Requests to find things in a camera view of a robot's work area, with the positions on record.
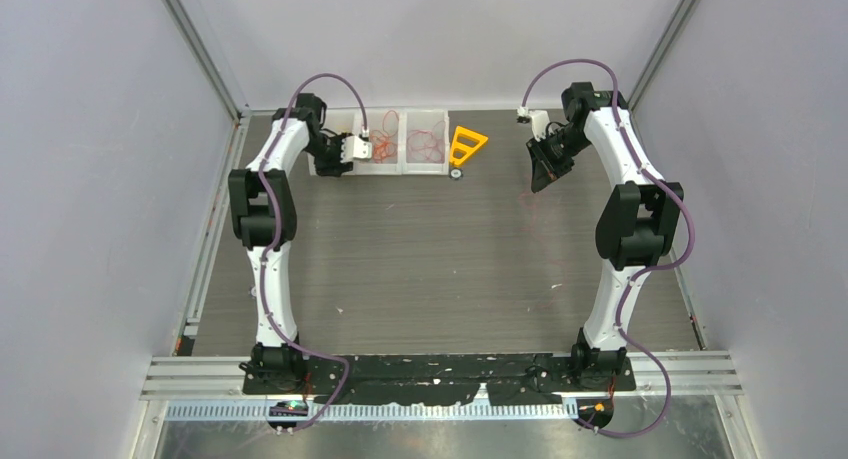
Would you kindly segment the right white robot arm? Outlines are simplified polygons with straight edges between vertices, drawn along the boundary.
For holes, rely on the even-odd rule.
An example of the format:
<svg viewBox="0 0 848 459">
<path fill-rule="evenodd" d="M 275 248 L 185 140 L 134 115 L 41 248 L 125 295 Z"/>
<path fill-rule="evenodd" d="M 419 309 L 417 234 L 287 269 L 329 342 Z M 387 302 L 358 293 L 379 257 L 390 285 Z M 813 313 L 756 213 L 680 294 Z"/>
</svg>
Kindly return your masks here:
<svg viewBox="0 0 848 459">
<path fill-rule="evenodd" d="M 570 172 L 588 147 L 598 153 L 611 191 L 595 228 L 602 273 L 589 318 L 566 362 L 569 379 L 596 389 L 624 373 L 628 329 L 639 292 L 670 252 L 683 189 L 667 182 L 638 143 L 627 102 L 589 82 L 561 95 L 565 122 L 520 106 L 517 120 L 531 127 L 526 143 L 531 190 L 537 193 Z"/>
</svg>

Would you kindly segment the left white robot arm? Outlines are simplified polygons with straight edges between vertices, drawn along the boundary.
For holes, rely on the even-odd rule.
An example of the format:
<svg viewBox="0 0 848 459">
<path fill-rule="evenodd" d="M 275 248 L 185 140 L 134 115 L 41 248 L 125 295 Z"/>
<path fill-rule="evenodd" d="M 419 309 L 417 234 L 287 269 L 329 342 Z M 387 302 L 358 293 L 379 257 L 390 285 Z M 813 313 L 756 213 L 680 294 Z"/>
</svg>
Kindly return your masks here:
<svg viewBox="0 0 848 459">
<path fill-rule="evenodd" d="M 239 365 L 249 395 L 306 389 L 307 361 L 291 305 L 289 262 L 298 217 L 289 176 L 303 155 L 320 177 L 352 171 L 352 163 L 342 159 L 344 135 L 324 127 L 326 112 L 317 95 L 298 94 L 292 108 L 274 114 L 257 157 L 228 176 L 233 231 L 247 251 L 255 283 L 256 340 L 249 359 Z"/>
</svg>

